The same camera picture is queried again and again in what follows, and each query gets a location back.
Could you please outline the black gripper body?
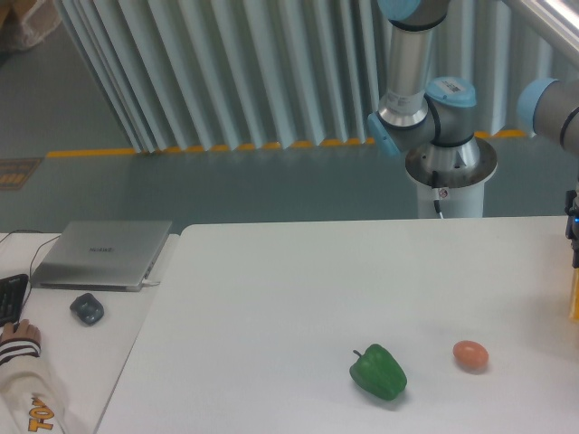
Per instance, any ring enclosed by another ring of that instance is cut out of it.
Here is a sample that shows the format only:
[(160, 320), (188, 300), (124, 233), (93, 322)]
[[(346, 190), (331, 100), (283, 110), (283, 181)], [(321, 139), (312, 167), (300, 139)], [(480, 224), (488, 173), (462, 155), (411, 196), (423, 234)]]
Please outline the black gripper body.
[(568, 190), (565, 193), (565, 214), (567, 223), (565, 237), (571, 242), (573, 250), (572, 266), (578, 268), (578, 194), (576, 190)]

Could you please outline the white striped sleeve forearm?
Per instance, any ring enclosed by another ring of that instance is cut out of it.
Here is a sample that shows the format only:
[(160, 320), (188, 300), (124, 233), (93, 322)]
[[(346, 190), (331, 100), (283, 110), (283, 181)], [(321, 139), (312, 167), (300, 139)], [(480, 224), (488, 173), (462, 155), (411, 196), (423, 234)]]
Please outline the white striped sleeve forearm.
[(65, 408), (41, 346), (31, 338), (1, 343), (1, 431), (68, 433)]

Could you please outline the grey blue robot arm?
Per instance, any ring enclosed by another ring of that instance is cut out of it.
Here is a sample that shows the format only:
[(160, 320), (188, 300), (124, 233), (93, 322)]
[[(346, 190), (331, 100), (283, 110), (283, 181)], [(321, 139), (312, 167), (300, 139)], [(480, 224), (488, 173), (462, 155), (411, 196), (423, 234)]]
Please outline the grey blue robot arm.
[[(565, 37), (578, 52), (578, 26), (555, 1), (504, 1), (529, 16), (547, 40)], [(459, 77), (427, 83), (433, 30), (450, 1), (377, 1), (393, 26), (386, 93), (367, 118), (375, 142), (388, 155), (407, 152), (405, 170), (415, 182), (420, 218), (481, 217), (484, 185), (494, 175), (495, 149), (475, 138), (474, 86)], [(533, 133), (578, 156), (578, 80), (544, 78), (528, 84), (517, 113)]]

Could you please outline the person's hand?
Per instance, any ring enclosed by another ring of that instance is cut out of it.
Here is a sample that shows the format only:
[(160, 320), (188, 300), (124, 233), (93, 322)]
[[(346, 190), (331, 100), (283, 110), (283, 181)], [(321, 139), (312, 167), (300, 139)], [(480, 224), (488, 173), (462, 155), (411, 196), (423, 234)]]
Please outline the person's hand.
[(13, 341), (28, 341), (36, 345), (41, 345), (42, 333), (38, 326), (30, 323), (28, 319), (21, 322), (7, 322), (1, 334), (1, 344)]

